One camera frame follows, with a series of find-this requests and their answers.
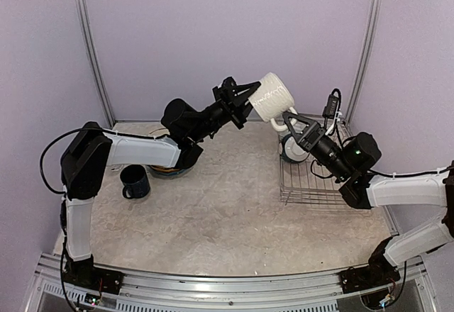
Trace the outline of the white mug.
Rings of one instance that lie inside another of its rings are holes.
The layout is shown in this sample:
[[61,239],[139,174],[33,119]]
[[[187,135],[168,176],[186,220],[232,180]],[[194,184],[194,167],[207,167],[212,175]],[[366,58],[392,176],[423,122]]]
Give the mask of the white mug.
[[248,97],[249,103],[259,117],[265,123],[270,123],[275,131],[278,133],[288,131],[287,125],[278,124],[276,118],[285,111],[297,114],[293,96],[275,73],[267,73],[259,83],[258,89]]

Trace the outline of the blue polka dot plate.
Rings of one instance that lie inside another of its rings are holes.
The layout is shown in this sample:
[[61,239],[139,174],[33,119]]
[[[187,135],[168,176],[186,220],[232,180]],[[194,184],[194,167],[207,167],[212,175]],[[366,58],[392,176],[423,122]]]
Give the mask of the blue polka dot plate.
[[176,172],[156,172],[156,171],[153,171],[151,168],[149,168],[149,165],[148,165],[148,169],[152,176],[159,177],[159,178],[181,177],[189,171],[189,169],[177,169]]

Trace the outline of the dark blue mug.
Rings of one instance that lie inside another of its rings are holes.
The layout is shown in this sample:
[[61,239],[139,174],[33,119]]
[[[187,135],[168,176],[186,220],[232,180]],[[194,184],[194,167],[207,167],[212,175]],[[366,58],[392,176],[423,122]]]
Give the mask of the dark blue mug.
[[120,173],[125,199],[142,199],[150,193],[147,172],[142,165],[128,165]]

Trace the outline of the cream bird pattern plate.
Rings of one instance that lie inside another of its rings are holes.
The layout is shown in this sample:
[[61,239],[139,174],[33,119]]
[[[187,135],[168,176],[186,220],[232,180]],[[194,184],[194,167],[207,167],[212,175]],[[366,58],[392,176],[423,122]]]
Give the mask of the cream bird pattern plate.
[[157,129],[150,131],[148,133],[148,135],[152,138],[158,138],[158,137],[160,137],[162,135],[166,135],[168,133],[169,133],[169,131],[166,128],[157,128]]

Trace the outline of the yellow polka dot plate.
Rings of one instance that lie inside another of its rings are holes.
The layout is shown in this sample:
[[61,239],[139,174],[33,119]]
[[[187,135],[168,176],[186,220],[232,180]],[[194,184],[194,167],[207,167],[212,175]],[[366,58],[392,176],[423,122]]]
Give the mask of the yellow polka dot plate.
[[163,166],[157,166],[157,165],[149,165],[149,168],[151,168],[153,171],[156,172],[176,172],[177,169],[173,167],[163,167]]

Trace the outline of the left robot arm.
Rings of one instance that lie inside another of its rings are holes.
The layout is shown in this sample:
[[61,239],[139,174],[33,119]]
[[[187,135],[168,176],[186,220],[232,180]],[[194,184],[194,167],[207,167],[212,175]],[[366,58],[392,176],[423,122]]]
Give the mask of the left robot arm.
[[241,129],[253,109],[249,98],[260,88],[259,82],[238,85],[232,77],[223,80],[212,92],[214,102],[203,111],[183,99],[173,99],[165,107],[161,124],[167,133],[158,137],[120,133],[89,121],[55,139],[74,138],[60,158],[62,188],[50,191],[65,204],[64,246],[72,276],[85,287],[99,280],[92,259],[92,205],[98,195],[107,167],[116,165],[156,165],[168,169],[189,169],[203,149],[204,138],[212,138],[229,122]]

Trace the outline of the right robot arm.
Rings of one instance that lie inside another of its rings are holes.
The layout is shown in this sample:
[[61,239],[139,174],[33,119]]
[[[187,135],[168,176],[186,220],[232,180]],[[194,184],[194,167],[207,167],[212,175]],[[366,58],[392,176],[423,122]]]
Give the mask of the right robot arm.
[[367,285],[380,285],[390,275],[390,267],[453,241],[453,166],[412,174],[382,174],[372,170],[382,153],[369,133],[358,133],[341,147],[317,121],[288,111],[282,116],[296,144],[340,183],[339,192],[350,207],[420,204],[445,209],[410,231],[382,241],[362,272]]

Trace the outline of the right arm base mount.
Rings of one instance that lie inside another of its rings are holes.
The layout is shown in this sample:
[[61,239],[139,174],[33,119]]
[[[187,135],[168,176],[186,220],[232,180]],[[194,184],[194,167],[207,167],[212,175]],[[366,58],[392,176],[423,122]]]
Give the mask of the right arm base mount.
[[339,273],[342,291],[349,294],[372,289],[401,279],[396,265],[384,257],[385,248],[392,237],[383,240],[372,252],[365,266],[349,267]]

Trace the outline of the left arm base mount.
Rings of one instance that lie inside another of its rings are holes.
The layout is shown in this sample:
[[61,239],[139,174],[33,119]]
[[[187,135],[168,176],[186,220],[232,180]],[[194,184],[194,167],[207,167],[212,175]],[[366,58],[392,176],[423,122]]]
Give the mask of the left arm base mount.
[[64,259],[64,283],[99,293],[119,295],[124,278],[123,272],[96,267],[93,256],[86,260],[74,261],[65,254]]

